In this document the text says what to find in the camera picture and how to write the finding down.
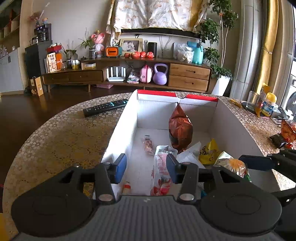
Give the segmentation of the orange yellow snack bag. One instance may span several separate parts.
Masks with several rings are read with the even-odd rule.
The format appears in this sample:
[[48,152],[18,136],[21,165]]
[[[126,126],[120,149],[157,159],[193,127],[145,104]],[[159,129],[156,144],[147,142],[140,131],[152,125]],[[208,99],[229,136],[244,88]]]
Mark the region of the orange yellow snack bag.
[[276,148],[291,149],[295,141],[295,121],[281,120],[280,132],[269,138]]

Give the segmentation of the white red snack packet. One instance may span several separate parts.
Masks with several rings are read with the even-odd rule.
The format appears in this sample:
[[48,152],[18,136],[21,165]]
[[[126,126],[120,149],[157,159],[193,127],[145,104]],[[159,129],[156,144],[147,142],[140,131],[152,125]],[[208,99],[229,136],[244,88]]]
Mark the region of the white red snack packet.
[[152,170],[151,196],[167,195],[171,187],[171,178],[167,170],[166,158],[168,154],[177,156],[178,151],[170,146],[157,146]]

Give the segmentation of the bread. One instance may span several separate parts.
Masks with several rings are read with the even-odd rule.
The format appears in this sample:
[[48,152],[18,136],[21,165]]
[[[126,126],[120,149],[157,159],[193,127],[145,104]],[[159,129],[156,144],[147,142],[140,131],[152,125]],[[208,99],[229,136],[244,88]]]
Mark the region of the bread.
[[234,159],[230,154],[223,151],[217,158],[215,165],[223,166],[229,171],[237,174],[241,178],[251,182],[250,175],[248,173],[247,166],[243,161]]

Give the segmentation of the dark red chip bag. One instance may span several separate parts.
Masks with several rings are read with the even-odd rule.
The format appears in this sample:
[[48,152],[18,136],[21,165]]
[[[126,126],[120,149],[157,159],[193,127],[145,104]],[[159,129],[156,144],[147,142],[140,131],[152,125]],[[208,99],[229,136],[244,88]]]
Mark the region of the dark red chip bag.
[[171,146],[178,153],[186,150],[192,142],[193,125],[179,103],[169,119],[169,137]]

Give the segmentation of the small brown snack packet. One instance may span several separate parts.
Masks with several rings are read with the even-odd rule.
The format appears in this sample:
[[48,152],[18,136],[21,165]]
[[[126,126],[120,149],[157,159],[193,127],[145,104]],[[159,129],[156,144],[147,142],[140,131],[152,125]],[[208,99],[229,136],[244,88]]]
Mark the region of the small brown snack packet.
[[142,143],[143,143],[144,152],[147,155],[153,156],[154,155],[154,145],[151,140],[151,137],[149,135],[145,135],[144,138],[142,139]]

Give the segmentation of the white red cardboard box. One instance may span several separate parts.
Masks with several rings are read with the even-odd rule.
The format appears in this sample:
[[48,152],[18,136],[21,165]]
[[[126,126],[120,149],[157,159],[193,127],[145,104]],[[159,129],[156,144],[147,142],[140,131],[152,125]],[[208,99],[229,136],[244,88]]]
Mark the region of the white red cardboard box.
[[126,155],[125,171],[112,184],[115,197],[131,187],[131,195],[177,196],[166,170],[169,151],[179,162],[199,166],[201,149],[215,141],[219,152],[233,158],[265,156],[273,151],[264,144],[257,120],[243,110],[231,110],[227,101],[202,95],[180,99],[174,93],[137,90],[132,93],[110,138],[103,161],[113,163]]

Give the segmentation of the yellow lid vitamin bottle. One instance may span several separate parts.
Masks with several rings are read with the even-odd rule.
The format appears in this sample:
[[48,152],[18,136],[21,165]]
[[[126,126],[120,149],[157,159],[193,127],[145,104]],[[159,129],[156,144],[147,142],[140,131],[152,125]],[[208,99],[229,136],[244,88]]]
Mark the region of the yellow lid vitamin bottle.
[[276,104],[276,101],[277,101],[276,95],[273,94],[272,92],[268,92],[263,101],[261,112],[265,116],[268,116],[268,117],[271,116],[274,106]]

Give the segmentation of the black remote control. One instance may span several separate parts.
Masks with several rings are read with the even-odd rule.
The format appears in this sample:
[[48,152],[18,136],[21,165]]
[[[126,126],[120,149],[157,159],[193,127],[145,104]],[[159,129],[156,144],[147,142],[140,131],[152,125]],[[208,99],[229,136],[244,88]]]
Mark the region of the black remote control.
[[111,110],[124,108],[128,102],[128,99],[116,100],[105,104],[96,105],[90,108],[83,109],[83,114],[86,118],[105,113]]

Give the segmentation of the drinking glass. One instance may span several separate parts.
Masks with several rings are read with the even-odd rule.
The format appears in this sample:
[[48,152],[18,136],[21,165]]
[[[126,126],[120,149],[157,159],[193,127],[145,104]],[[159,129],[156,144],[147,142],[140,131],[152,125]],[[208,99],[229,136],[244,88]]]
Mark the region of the drinking glass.
[[254,107],[257,103],[258,98],[259,95],[256,92],[250,91],[246,102],[246,108],[251,111],[254,111]]

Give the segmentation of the yellow curtain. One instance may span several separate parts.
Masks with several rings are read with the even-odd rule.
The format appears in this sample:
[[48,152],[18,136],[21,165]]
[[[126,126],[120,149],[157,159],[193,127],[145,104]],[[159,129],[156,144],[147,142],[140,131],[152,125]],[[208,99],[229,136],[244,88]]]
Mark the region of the yellow curtain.
[[291,1],[263,1],[263,30],[253,90],[263,84],[280,103],[288,91],[292,69],[295,19]]

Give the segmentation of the white floor air conditioner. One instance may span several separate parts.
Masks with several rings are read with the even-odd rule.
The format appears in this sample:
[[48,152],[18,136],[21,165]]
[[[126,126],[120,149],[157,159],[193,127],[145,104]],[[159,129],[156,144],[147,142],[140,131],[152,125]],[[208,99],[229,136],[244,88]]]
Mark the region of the white floor air conditioner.
[[255,80],[262,42],[262,2],[242,1],[240,35],[230,97],[247,100]]

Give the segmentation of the framed photo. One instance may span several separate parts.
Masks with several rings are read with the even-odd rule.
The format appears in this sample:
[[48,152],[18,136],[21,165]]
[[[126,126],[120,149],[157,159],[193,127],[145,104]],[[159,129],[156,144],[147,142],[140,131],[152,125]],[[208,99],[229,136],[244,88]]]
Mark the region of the framed photo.
[[142,38],[122,38],[119,41],[119,46],[122,49],[122,53],[133,53],[135,51],[141,52],[143,50]]

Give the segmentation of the pink plush toy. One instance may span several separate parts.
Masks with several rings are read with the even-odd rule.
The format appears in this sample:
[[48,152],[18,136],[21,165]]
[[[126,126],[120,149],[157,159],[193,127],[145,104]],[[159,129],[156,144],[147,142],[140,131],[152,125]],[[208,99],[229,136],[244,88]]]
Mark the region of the pink plush toy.
[[94,50],[97,54],[97,57],[103,57],[105,52],[104,40],[105,40],[105,33],[100,32],[97,30],[95,33],[91,35],[91,40],[94,43]]

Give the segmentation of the green potted tree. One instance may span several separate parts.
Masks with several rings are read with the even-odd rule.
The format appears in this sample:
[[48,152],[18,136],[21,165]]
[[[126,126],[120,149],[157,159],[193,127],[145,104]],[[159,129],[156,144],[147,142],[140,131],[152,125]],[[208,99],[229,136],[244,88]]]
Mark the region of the green potted tree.
[[226,41],[230,30],[235,26],[238,14],[233,11],[231,1],[207,1],[208,16],[199,25],[199,35],[204,49],[204,61],[212,69],[211,78],[215,80],[211,93],[223,96],[232,80],[230,69],[224,67]]

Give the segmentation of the floral cloth tv cover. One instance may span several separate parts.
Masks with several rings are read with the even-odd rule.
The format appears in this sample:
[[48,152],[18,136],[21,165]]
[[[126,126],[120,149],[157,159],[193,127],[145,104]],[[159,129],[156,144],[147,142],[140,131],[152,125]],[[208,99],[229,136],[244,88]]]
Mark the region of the floral cloth tv cover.
[[196,33],[209,1],[111,1],[106,33],[113,45],[123,30],[170,29]]

